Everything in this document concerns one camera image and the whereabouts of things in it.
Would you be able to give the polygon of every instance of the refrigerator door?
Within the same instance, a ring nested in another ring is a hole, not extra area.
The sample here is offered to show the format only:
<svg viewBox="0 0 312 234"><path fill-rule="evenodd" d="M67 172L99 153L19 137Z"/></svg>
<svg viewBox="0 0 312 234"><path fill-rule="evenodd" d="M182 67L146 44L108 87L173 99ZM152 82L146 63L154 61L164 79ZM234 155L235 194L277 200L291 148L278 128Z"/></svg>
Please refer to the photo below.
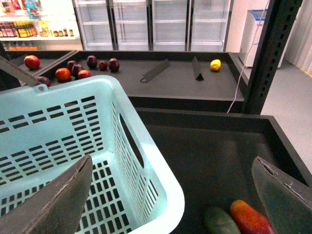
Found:
<svg viewBox="0 0 312 234"><path fill-rule="evenodd" d="M105 0L75 0L85 50L112 50L111 29Z"/></svg>
<svg viewBox="0 0 312 234"><path fill-rule="evenodd" d="M196 0L191 22L191 51L222 52L230 0Z"/></svg>
<svg viewBox="0 0 312 234"><path fill-rule="evenodd" d="M148 50L146 0L113 0L119 50Z"/></svg>
<svg viewBox="0 0 312 234"><path fill-rule="evenodd" d="M185 50L187 4L187 0L152 0L154 50Z"/></svg>

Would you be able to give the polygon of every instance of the light blue plastic basket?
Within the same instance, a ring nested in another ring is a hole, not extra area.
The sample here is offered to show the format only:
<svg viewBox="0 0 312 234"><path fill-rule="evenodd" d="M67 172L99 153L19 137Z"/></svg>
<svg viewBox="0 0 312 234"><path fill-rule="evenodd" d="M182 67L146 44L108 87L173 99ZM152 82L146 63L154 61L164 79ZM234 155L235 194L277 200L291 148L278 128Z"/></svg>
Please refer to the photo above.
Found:
<svg viewBox="0 0 312 234"><path fill-rule="evenodd" d="M178 225L182 189L115 78L22 87L1 92L0 102L1 215L90 153L93 181L77 233L168 234Z"/></svg>

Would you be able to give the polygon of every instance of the green mango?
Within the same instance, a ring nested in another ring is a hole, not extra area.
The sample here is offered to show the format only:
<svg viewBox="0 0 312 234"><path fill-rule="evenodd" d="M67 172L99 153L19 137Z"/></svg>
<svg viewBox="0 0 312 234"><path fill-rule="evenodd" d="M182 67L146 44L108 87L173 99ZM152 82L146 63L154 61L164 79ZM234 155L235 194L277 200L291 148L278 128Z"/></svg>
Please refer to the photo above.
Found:
<svg viewBox="0 0 312 234"><path fill-rule="evenodd" d="M204 224L210 234L241 234L233 219L217 206L205 210Z"/></svg>

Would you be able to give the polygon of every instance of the yellow lemon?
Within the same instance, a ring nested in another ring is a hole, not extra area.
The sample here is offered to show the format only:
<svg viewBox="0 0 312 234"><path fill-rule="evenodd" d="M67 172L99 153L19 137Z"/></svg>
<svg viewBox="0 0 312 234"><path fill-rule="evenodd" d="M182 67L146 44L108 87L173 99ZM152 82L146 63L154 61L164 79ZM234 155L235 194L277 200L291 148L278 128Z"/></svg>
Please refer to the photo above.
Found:
<svg viewBox="0 0 312 234"><path fill-rule="evenodd" d="M221 61L218 59L215 59L210 63L210 69L213 71L219 70L220 67L221 67Z"/></svg>

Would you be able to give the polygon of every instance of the red apple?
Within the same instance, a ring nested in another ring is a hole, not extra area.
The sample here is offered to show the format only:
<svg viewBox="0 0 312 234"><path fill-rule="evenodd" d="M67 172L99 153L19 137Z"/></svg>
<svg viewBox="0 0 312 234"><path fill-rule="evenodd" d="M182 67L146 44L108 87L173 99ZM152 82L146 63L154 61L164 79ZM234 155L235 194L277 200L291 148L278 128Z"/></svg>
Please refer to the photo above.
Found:
<svg viewBox="0 0 312 234"><path fill-rule="evenodd" d="M117 72L119 70L120 64L119 61L117 60L117 58L111 58L109 60L109 70L111 70L112 72Z"/></svg>
<svg viewBox="0 0 312 234"><path fill-rule="evenodd" d="M90 69L95 69L98 65L98 60L94 55L90 55L87 58L87 65Z"/></svg>
<svg viewBox="0 0 312 234"><path fill-rule="evenodd" d="M99 68L101 71L107 70L107 62L106 62L106 61L101 61L101 62L99 62L98 68Z"/></svg>
<svg viewBox="0 0 312 234"><path fill-rule="evenodd" d="M78 73L78 79L88 78L91 76L91 73L88 70L82 70Z"/></svg>
<svg viewBox="0 0 312 234"><path fill-rule="evenodd" d="M37 69L40 67L40 60L34 55L28 55L24 58L24 63L29 69Z"/></svg>
<svg viewBox="0 0 312 234"><path fill-rule="evenodd" d="M78 77L78 73L83 70L83 67L80 64L75 64L72 68L72 75Z"/></svg>
<svg viewBox="0 0 312 234"><path fill-rule="evenodd" d="M70 71L66 67L59 68L55 72L55 77L59 81L69 81L70 80Z"/></svg>
<svg viewBox="0 0 312 234"><path fill-rule="evenodd" d="M77 64L77 62L76 62L75 60L70 60L70 61L68 61L68 62L67 62L67 69L68 69L69 71L72 71L73 66L74 66L75 64Z"/></svg>
<svg viewBox="0 0 312 234"><path fill-rule="evenodd" d="M47 78L47 77L37 77L37 80L43 84L45 84L46 86L50 87L52 84L52 81Z"/></svg>

